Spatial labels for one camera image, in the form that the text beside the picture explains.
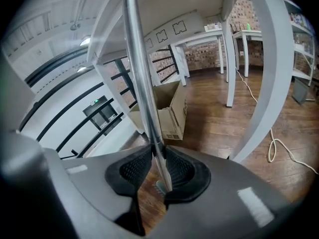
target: ceiling light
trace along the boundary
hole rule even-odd
[[[81,71],[83,71],[83,70],[85,70],[85,69],[86,69],[85,66],[80,66],[79,69],[78,69],[78,73],[81,72]]]
[[[85,39],[81,42],[80,46],[89,44],[90,39],[91,39],[90,37],[85,38]]]

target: black stripe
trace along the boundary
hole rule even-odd
[[[70,157],[75,157],[75,155],[67,156],[67,157],[61,157],[60,159],[66,159],[66,158],[70,158]]]
[[[71,153],[72,153],[74,156],[79,155],[79,153],[77,153],[74,149],[71,150]]]
[[[40,66],[38,69],[36,69],[34,72],[32,72],[24,81],[30,86],[34,86],[40,79],[42,79],[45,75],[52,72],[55,68],[63,65],[64,63],[79,57],[81,55],[84,55],[88,52],[88,46],[80,46],[76,47],[72,50],[69,50],[67,52],[64,52],[46,63],[44,63],[42,66]]]
[[[65,85],[67,85],[68,83],[70,83],[71,81],[75,80],[76,78],[80,77],[83,74],[86,74],[90,71],[92,71],[94,69],[93,66],[88,67],[86,70],[76,73],[72,76],[70,76],[69,78],[65,79],[64,81],[60,82],[58,85],[56,85],[53,89],[51,89],[48,93],[45,94],[45,96],[43,98],[41,98],[39,100],[39,102],[37,102],[36,105],[33,106],[33,108],[28,112],[28,114],[23,118],[20,127],[19,127],[19,131],[21,131],[25,125],[27,124],[27,122],[30,120],[30,118],[35,114],[35,112],[41,107],[41,105],[43,105],[55,92],[57,92],[58,90],[60,90],[61,88],[63,88]]]
[[[102,134],[108,130],[116,121],[118,121],[123,116],[123,113],[120,113],[117,115],[114,119],[110,121],[100,132],[98,132],[92,140],[89,141],[89,143],[81,150],[79,155],[77,155],[77,158],[83,157],[83,155],[88,151],[88,149],[102,136]]]
[[[125,57],[120,57],[120,58],[117,58],[117,59],[113,59],[113,60],[111,60],[111,61],[108,61],[108,62],[103,63],[103,65],[106,65],[106,64],[108,64],[108,63],[115,62],[115,61],[118,60],[118,59],[121,59],[121,60],[122,60],[123,58],[127,58],[127,56],[125,56]]]
[[[153,63],[156,63],[156,62],[158,62],[158,61],[162,61],[162,60],[164,60],[164,59],[168,59],[168,58],[171,58],[171,57],[172,57],[172,56],[165,57],[165,58],[159,58],[159,59],[153,60],[152,62],[153,62]]]
[[[95,85],[94,87],[90,88],[86,92],[79,95],[76,99],[74,99],[71,103],[69,103],[66,107],[64,107],[49,123],[46,125],[46,127],[42,130],[42,132],[37,137],[37,141],[40,141],[44,135],[48,132],[48,130],[53,126],[53,124],[63,115],[65,114],[72,106],[74,106],[78,101],[80,101],[82,98],[86,97],[88,94],[92,93],[99,87],[103,86],[103,82]]]
[[[130,88],[127,87],[126,89],[124,89],[123,91],[121,91],[120,94],[123,95],[123,94],[125,94],[127,91],[129,91],[129,90],[130,90]]]
[[[164,79],[162,79],[162,80],[160,81],[160,83],[166,81],[170,76],[172,76],[172,75],[173,75],[174,73],[176,73],[176,72],[177,72],[177,70],[175,70],[175,71],[172,72],[171,74],[167,75]]]
[[[132,108],[134,105],[136,105],[138,103],[138,101],[134,101],[133,103],[131,103],[130,105],[129,105],[129,108]]]
[[[68,136],[61,142],[61,144],[57,147],[56,151],[59,152],[63,146],[71,139],[71,137],[81,128],[84,126],[86,122],[88,122],[94,115],[96,115],[100,110],[108,106],[114,99],[111,98],[107,100],[104,104],[98,107],[95,111],[93,111],[90,115],[88,115],[84,120],[82,120],[69,134]]]
[[[114,76],[111,77],[111,80],[115,80],[116,78],[122,76],[122,73],[116,74]]]
[[[132,96],[134,98],[136,98],[133,82],[132,82],[131,78],[129,77],[129,73],[126,71],[123,62],[120,59],[117,59],[115,61],[115,64],[118,67],[119,71],[122,73],[123,79],[124,79],[126,85],[130,88]]]
[[[171,67],[171,66],[173,66],[173,65],[175,65],[175,64],[173,63],[173,64],[170,64],[170,65],[168,65],[168,66],[165,66],[165,67],[159,69],[159,70],[157,71],[157,73],[160,73],[161,71],[164,71],[165,69],[167,69],[168,67]]]

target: open cardboard box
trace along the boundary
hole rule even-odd
[[[181,81],[153,87],[153,92],[163,138],[183,140],[187,103]],[[144,129],[138,104],[130,110],[129,117],[137,128]]]

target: chrome pole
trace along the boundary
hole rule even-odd
[[[127,52],[136,84],[136,96],[141,111],[142,121],[152,145],[152,152],[156,159],[159,173],[167,191],[171,191],[171,179],[166,168],[165,146],[161,135],[159,115],[154,100],[151,74],[145,50],[137,0],[123,0],[123,16]]]

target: power cord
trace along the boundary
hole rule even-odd
[[[249,86],[247,85],[247,83],[244,81],[243,77],[241,77],[241,74],[238,72],[237,67],[235,67],[235,68],[236,68],[236,71],[237,71],[239,77],[241,78],[241,81],[246,84],[246,86],[247,86],[247,88],[248,88],[248,90],[249,90],[249,92],[250,92],[250,95],[252,96],[252,98],[253,98],[253,99],[255,100],[255,102],[257,103],[257,100],[256,100],[256,98],[254,97],[253,93],[251,92],[250,87],[249,87]],[[267,155],[267,161],[268,161],[269,163],[272,163],[272,162],[275,160],[275,157],[276,157],[276,154],[277,154],[277,146],[276,146],[276,141],[277,141],[277,142],[279,142],[279,143],[286,149],[286,151],[287,151],[288,154],[289,154],[289,157],[291,158],[291,160],[292,160],[293,162],[296,162],[296,163],[298,163],[298,164],[304,165],[304,166],[310,168],[315,174],[319,175],[319,173],[317,173],[316,170],[314,170],[311,166],[307,165],[306,163],[303,163],[303,162],[301,162],[301,161],[296,160],[295,157],[294,157],[294,155],[292,154],[292,152],[284,145],[284,143],[283,143],[281,140],[279,140],[279,139],[274,139],[273,129],[272,129],[272,128],[270,129],[270,137],[271,137],[272,141],[271,141],[271,143],[270,143],[270,145],[269,145],[268,155]],[[275,148],[273,158],[270,157],[270,151],[271,151],[272,146],[274,146],[274,148]]]

